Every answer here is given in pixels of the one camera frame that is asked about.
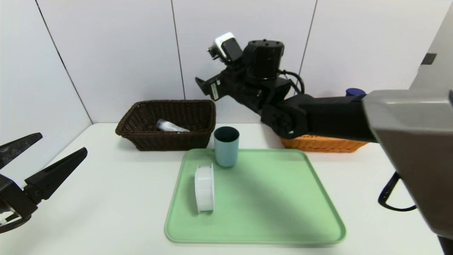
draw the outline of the black cable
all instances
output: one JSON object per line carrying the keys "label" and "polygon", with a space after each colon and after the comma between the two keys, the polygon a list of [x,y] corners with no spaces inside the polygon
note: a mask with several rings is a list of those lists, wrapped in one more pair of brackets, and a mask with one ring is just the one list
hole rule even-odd
{"label": "black cable", "polygon": [[300,94],[300,93],[305,94],[305,84],[304,84],[304,81],[302,80],[302,78],[301,78],[298,74],[293,73],[293,72],[289,72],[289,71],[286,71],[286,70],[283,70],[283,71],[282,71],[282,70],[279,70],[279,72],[280,72],[281,74],[289,74],[289,75],[291,75],[291,76],[294,76],[294,77],[299,81],[299,83],[300,83],[300,90],[299,90],[299,88],[298,88],[297,86],[293,86],[294,90],[295,90],[298,94]]}

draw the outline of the cup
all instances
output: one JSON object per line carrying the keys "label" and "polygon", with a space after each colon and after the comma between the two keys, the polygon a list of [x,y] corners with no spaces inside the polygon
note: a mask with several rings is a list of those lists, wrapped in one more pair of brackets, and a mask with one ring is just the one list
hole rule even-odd
{"label": "cup", "polygon": [[234,127],[219,127],[214,131],[216,161],[222,167],[232,167],[239,152],[239,131]]}

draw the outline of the table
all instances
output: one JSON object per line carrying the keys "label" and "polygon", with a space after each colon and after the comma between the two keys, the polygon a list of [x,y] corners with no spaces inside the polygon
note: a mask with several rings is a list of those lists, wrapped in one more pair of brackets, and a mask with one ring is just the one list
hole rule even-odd
{"label": "table", "polygon": [[[241,148],[281,147],[260,124],[229,124]],[[0,235],[5,255],[441,255],[418,210],[390,211],[377,203],[394,168],[379,144],[355,153],[307,153],[346,228],[346,240],[328,246],[175,244],[164,224],[185,152],[139,152],[115,134],[116,124],[90,126],[53,162],[81,147],[85,161],[31,220]],[[213,147],[211,139],[208,147]],[[389,204],[413,204],[397,185]]]}

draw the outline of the wall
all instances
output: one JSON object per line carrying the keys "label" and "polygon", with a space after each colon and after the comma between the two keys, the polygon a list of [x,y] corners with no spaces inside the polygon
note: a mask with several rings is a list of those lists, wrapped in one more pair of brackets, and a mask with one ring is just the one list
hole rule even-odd
{"label": "wall", "polygon": [[[242,47],[252,39],[281,40],[281,68],[299,71],[316,97],[341,96],[350,87],[408,88],[451,0],[38,3],[97,123],[118,122],[141,100],[208,99],[194,77],[210,78],[224,68],[206,48],[228,31]],[[219,123],[259,119],[230,97],[217,102]]]}
{"label": "wall", "polygon": [[43,138],[0,173],[24,184],[91,122],[32,0],[1,1],[0,144]]}
{"label": "wall", "polygon": [[306,92],[408,89],[450,0],[319,0],[302,64]]}
{"label": "wall", "polygon": [[432,65],[422,65],[410,89],[453,89],[453,5],[434,38],[430,52],[437,53]]}
{"label": "wall", "polygon": [[38,0],[94,123],[138,101],[184,99],[170,0]]}

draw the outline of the wicker basket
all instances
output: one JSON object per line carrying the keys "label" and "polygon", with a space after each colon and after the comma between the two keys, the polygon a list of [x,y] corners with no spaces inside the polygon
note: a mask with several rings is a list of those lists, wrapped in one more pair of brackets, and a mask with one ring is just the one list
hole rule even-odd
{"label": "wicker basket", "polygon": [[[190,132],[157,129],[159,119]],[[211,100],[155,100],[135,103],[116,127],[140,151],[187,151],[206,148],[216,125],[216,106]]]}
{"label": "wicker basket", "polygon": [[285,148],[298,149],[305,152],[355,152],[367,142],[304,135],[295,139],[283,139]]}

